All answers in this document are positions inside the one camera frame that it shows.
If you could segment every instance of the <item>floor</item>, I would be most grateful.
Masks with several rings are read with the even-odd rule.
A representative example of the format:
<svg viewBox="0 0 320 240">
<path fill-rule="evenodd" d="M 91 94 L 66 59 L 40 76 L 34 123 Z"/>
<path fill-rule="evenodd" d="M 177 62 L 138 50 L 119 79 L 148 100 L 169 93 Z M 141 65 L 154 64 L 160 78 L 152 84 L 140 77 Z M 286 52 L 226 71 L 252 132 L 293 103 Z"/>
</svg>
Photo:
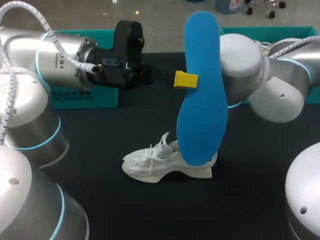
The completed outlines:
<svg viewBox="0 0 320 240">
<path fill-rule="evenodd" d="M 148 52 L 184 50 L 184 27 L 196 11 L 210 11 L 220 27 L 314 26 L 320 33 L 319 0 L 286 0 L 285 9 L 277 9 L 268 19 L 270 4 L 257 0 L 253 15 L 216 12 L 215 0 L 191 3 L 186 0 L 27 0 L 47 19 L 54 30 L 114 29 L 121 19 L 138 21 L 143 26 Z M 2 26 L 39 29 L 41 25 L 24 9 L 12 9 L 4 15 Z"/>
</svg>

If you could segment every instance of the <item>white coiled cable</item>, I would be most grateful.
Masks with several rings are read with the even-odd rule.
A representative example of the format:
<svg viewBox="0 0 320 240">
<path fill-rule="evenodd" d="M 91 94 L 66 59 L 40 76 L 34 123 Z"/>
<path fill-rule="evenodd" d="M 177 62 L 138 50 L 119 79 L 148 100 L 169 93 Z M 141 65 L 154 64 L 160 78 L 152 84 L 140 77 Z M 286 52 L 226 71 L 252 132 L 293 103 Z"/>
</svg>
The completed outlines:
<svg viewBox="0 0 320 240">
<path fill-rule="evenodd" d="M 275 54 L 269 56 L 269 58 L 271 59 L 276 59 L 281 57 L 282 55 L 285 55 L 286 53 L 292 51 L 293 49 L 296 49 L 298 47 L 300 47 L 303 44 L 306 43 L 310 43 L 313 41 L 319 41 L 320 40 L 320 36 L 310 36 L 310 37 L 306 37 L 304 39 L 301 39 L 297 42 L 292 43 L 291 45 L 285 47 L 284 49 L 281 49 L 280 51 L 276 52 Z"/>
<path fill-rule="evenodd" d="M 0 8 L 0 23 L 1 20 L 4 16 L 4 14 L 12 8 L 24 8 L 26 10 L 28 10 L 29 12 L 31 12 L 42 24 L 42 26 L 44 27 L 45 31 L 48 33 L 48 36 L 50 37 L 51 41 L 53 42 L 54 46 L 56 47 L 56 49 L 59 51 L 59 53 L 63 56 L 64 59 L 66 59 L 66 61 L 68 61 L 69 63 L 71 63 L 72 65 L 74 65 L 77 69 L 86 71 L 88 73 L 95 73 L 98 71 L 98 67 L 92 63 L 83 63 L 83 62 L 78 62 L 74 59 L 72 59 L 67 52 L 64 50 L 64 48 L 61 46 L 60 42 L 58 41 L 54 31 L 51 29 L 49 23 L 47 23 L 46 19 L 44 18 L 44 16 L 32 5 L 23 2 L 23 1 L 10 1 L 6 4 L 4 4 L 1 8 Z M 4 47 L 1 43 L 0 40 L 0 58 L 2 58 L 4 64 L 6 67 L 11 67 L 12 64 L 7 56 L 7 54 L 5 53 Z M 8 90 L 8 97 L 7 97 L 7 101 L 6 101 L 6 107 L 5 107 L 5 111 L 4 111 L 4 115 L 1 121 L 1 125 L 0 125 L 0 145 L 4 144 L 4 140 L 5 140 L 5 136 L 6 136 L 6 132 L 7 132 L 7 126 L 8 126 L 8 121 L 9 121 L 9 117 L 11 114 L 11 109 L 13 107 L 14 104 L 14 99 L 15 99 L 15 94 L 16 94 L 16 75 L 15 75 L 15 71 L 14 70 L 9 70 L 9 76 L 10 76 L 10 84 L 9 84 L 9 90 Z"/>
</svg>

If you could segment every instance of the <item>dark tablecloth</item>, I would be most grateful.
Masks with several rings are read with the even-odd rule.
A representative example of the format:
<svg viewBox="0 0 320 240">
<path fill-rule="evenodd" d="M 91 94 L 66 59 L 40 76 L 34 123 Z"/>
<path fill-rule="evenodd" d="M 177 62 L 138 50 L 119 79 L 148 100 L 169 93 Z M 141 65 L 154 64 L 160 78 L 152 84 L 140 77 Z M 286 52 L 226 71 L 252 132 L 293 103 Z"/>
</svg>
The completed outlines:
<svg viewBox="0 0 320 240">
<path fill-rule="evenodd" d="M 164 71 L 185 70 L 184 53 L 147 53 Z M 45 172 L 84 208 L 90 240 L 288 240 L 285 179 L 295 157 L 320 142 L 320 106 L 292 122 L 273 123 L 249 105 L 229 111 L 211 179 L 173 172 L 139 182 L 121 168 L 132 151 L 157 144 L 176 122 L 185 90 L 163 81 L 121 91 L 115 109 L 61 110 L 70 140 L 63 160 Z"/>
</svg>

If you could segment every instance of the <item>blue insole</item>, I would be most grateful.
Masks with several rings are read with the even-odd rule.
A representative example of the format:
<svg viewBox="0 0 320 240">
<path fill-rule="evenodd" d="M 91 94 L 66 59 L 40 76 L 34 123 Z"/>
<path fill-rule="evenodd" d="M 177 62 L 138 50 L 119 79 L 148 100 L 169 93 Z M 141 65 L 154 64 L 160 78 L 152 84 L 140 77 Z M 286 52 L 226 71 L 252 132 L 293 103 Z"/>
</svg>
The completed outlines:
<svg viewBox="0 0 320 240">
<path fill-rule="evenodd" d="M 220 31 L 210 12 L 196 12 L 186 22 L 187 72 L 198 75 L 177 119 L 176 134 L 183 159 L 200 166 L 216 154 L 226 131 L 228 105 L 220 67 Z"/>
</svg>

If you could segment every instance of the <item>caster wheel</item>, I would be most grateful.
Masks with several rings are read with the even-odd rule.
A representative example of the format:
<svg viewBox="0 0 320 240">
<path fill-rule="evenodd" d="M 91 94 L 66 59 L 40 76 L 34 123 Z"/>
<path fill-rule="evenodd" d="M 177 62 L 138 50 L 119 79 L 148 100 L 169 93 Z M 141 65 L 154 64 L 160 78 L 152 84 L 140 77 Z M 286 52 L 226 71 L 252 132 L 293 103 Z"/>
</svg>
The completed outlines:
<svg viewBox="0 0 320 240">
<path fill-rule="evenodd" d="M 246 11 L 246 14 L 247 15 L 252 15 L 254 13 L 254 10 L 253 10 L 253 8 L 250 6 L 250 7 L 248 7 L 248 10 Z"/>
<path fill-rule="evenodd" d="M 269 18 L 270 19 L 274 19 L 275 17 L 276 17 L 275 11 L 271 11 L 270 14 L 269 14 Z"/>
<path fill-rule="evenodd" d="M 279 8 L 284 9 L 286 6 L 287 5 L 284 1 L 279 2 Z"/>
</svg>

